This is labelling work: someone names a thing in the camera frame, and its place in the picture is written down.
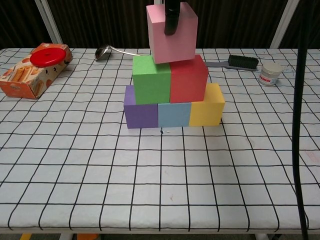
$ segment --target purple block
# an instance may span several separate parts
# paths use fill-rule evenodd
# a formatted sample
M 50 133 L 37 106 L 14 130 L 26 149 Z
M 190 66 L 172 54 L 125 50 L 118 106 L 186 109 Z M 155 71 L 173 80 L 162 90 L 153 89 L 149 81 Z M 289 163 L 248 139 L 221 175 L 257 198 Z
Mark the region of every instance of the purple block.
M 124 95 L 124 113 L 128 129 L 158 127 L 158 104 L 136 105 L 134 86 L 126 86 Z

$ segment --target metal ladle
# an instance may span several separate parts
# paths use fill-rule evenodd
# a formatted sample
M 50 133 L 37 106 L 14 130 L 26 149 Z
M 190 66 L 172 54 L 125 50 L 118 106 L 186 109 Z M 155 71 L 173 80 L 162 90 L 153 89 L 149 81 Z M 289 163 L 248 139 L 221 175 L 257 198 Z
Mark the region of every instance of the metal ladle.
M 131 56 L 140 56 L 139 54 L 136 54 L 136 53 L 131 53 L 131 52 L 126 52 L 126 51 L 121 51 L 119 49 L 116 49 L 115 47 L 113 46 L 110 46 L 110 45 L 103 45 L 101 47 L 99 47 L 96 51 L 95 51 L 95 54 L 94 54 L 94 58 L 95 60 L 99 60 L 104 54 L 106 54 L 109 50 L 113 50 L 113 51 L 116 51 L 116 52 L 119 52 L 119 53 L 122 53 L 122 54 L 128 54 L 128 55 L 131 55 Z

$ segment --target blue block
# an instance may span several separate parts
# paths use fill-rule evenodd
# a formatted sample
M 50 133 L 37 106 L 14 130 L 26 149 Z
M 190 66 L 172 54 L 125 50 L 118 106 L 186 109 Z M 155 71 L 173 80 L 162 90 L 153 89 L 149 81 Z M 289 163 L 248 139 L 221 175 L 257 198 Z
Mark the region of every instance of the blue block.
M 158 104 L 159 127 L 189 126 L 190 110 L 190 102 Z

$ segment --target red block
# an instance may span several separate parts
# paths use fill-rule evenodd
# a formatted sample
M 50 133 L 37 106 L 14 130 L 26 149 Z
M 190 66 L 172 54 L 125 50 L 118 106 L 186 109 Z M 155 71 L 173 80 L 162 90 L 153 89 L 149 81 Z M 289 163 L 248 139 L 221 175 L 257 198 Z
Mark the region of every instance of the red block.
M 208 68 L 199 54 L 191 60 L 170 62 L 170 68 L 170 103 L 204 100 Z

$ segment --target pink block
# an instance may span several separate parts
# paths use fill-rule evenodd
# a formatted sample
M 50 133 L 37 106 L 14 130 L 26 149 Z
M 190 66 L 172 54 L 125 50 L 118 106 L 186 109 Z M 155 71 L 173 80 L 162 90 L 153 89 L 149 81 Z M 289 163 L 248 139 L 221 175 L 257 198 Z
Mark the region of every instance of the pink block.
M 198 17 L 187 2 L 180 4 L 174 35 L 165 35 L 165 5 L 146 6 L 149 44 L 156 64 L 193 59 L 196 53 Z

